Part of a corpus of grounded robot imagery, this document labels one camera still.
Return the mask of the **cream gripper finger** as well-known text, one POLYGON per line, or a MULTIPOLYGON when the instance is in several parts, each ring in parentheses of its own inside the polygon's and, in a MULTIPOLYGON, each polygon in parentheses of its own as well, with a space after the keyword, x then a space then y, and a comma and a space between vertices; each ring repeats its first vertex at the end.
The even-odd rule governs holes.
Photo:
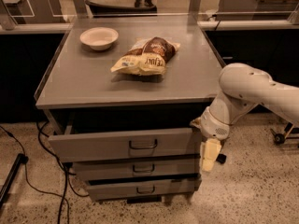
POLYGON ((193 120, 190 122, 190 125, 191 125, 192 127, 197 128, 197 129, 201 129, 201 128, 202 128, 202 126, 201 126, 201 118, 198 117, 198 118, 196 118, 196 119, 193 119, 193 120))

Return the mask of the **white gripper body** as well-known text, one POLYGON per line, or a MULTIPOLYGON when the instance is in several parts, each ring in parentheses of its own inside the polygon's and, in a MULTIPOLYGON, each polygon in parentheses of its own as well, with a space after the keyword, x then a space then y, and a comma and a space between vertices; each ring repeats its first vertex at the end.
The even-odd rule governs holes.
POLYGON ((200 117, 200 130, 206 138, 224 140, 229 135, 230 126, 214 118, 207 107, 200 117))

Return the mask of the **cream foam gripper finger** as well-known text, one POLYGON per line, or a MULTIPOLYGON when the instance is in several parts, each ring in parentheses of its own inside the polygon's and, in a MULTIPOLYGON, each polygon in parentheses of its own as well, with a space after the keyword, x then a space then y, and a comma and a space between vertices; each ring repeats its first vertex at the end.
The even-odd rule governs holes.
POLYGON ((217 138, 208 138, 201 144, 201 169, 210 172, 221 152, 221 141, 217 138))

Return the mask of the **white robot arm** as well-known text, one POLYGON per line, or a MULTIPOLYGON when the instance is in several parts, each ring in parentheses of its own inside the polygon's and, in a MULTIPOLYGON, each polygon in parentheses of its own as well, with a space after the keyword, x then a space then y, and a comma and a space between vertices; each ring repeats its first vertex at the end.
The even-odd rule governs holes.
POLYGON ((261 105, 292 125, 299 126, 299 88, 276 82, 263 70, 243 63, 222 68, 220 91, 203 114, 191 125, 206 141, 200 147, 201 169, 212 170, 221 151, 221 141, 230 128, 254 107, 261 105))

